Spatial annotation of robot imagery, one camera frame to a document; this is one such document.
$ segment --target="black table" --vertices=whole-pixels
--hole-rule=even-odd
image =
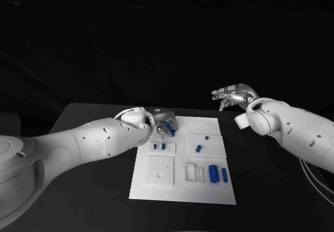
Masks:
[[[132,107],[71,103],[50,133],[113,118]],[[171,110],[176,116],[218,119],[237,205],[127,199],[132,148],[57,176],[1,232],[334,231],[334,207],[312,188],[297,158],[271,137],[250,127],[238,130],[233,119],[240,113]]]

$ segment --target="blue object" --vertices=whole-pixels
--hole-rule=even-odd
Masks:
[[[225,169],[224,169],[224,168],[221,168],[221,171],[222,171],[222,180],[224,180],[224,182],[227,182],[227,174],[225,174]]]
[[[215,165],[208,166],[208,174],[209,174],[209,182],[218,183],[218,175],[217,175],[217,166]]]
[[[199,146],[199,145],[197,145],[197,148],[195,148],[195,151],[197,151],[197,152],[199,152],[199,148],[201,148],[201,146]]]
[[[168,123],[165,124],[165,127],[168,128],[168,131],[171,132],[171,136],[173,137],[173,132],[175,132],[175,130],[172,130],[172,129],[169,128],[169,124],[168,124]]]

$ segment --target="blue block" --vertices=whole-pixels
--hole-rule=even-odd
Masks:
[[[201,148],[201,146],[197,145],[195,152],[199,152],[199,148]]]
[[[222,172],[222,180],[224,180],[224,182],[227,182],[227,174],[225,174],[225,169],[224,168],[221,168],[221,172]]]
[[[208,174],[209,174],[209,182],[218,183],[218,175],[217,175],[217,166],[215,165],[208,166]]]

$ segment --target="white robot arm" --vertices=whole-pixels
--hole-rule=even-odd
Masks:
[[[113,119],[99,119],[48,135],[0,135],[0,229],[19,217],[63,172],[139,147],[155,127],[161,135],[173,136],[173,112],[148,112],[136,107]]]
[[[279,145],[303,161],[334,173],[334,122],[284,102],[260,98],[253,89],[237,84],[211,92],[222,99],[218,110],[238,104],[245,112],[234,118],[258,135],[273,137]]]

